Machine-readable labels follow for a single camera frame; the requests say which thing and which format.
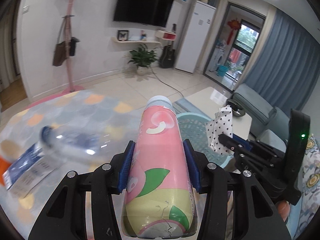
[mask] orange object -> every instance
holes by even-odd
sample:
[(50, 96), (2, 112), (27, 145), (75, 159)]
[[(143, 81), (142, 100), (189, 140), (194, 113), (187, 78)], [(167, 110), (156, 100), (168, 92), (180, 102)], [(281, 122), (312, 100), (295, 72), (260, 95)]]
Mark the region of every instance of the orange object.
[(286, 221), (286, 219), (288, 218), (289, 213), (290, 213), (289, 202), (286, 200), (282, 200), (282, 201), (278, 202), (276, 204), (276, 206), (277, 206), (277, 209), (278, 209), (278, 212), (279, 212), (281, 218), (283, 219), (283, 221)]
[(4, 181), (2, 178), (2, 174), (10, 167), (11, 163), (7, 162), (5, 159), (0, 157), (0, 183), (4, 186)]

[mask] polka dot cloth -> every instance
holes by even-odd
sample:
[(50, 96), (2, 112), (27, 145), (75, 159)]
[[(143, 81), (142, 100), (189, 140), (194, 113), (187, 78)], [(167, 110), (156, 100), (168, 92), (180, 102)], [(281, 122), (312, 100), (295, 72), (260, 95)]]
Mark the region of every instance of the polka dot cloth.
[(226, 134), (232, 138), (232, 109), (230, 106), (222, 107), (216, 114), (217, 118), (208, 122), (206, 127), (209, 147), (214, 152), (222, 155), (230, 155), (230, 151), (227, 147), (224, 147), (219, 143), (218, 135)]

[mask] clear plastic bottle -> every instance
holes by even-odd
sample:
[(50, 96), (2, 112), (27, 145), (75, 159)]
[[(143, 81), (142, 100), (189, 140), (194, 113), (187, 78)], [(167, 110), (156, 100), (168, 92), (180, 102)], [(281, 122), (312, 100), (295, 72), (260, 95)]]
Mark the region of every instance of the clear plastic bottle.
[(45, 126), (41, 132), (42, 143), (57, 154), (67, 158), (92, 160), (108, 145), (108, 136), (99, 133), (76, 129), (67, 125), (56, 129)]

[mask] refrigerator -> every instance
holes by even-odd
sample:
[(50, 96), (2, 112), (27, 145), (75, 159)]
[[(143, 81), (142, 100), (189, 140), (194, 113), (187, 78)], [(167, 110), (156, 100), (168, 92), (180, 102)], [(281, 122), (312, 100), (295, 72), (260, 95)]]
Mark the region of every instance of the refrigerator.
[(216, 9), (206, 3), (196, 1), (191, 9), (191, 18), (180, 45), (175, 68), (193, 73), (202, 46), (210, 28)]

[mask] wooden floor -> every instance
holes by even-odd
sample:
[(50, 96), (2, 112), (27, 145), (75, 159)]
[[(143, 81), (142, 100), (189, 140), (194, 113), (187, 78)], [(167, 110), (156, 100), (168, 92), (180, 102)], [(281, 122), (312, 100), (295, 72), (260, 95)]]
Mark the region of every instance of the wooden floor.
[(9, 87), (0, 92), (2, 104), (1, 112), (27, 98), (21, 78), (10, 84)]

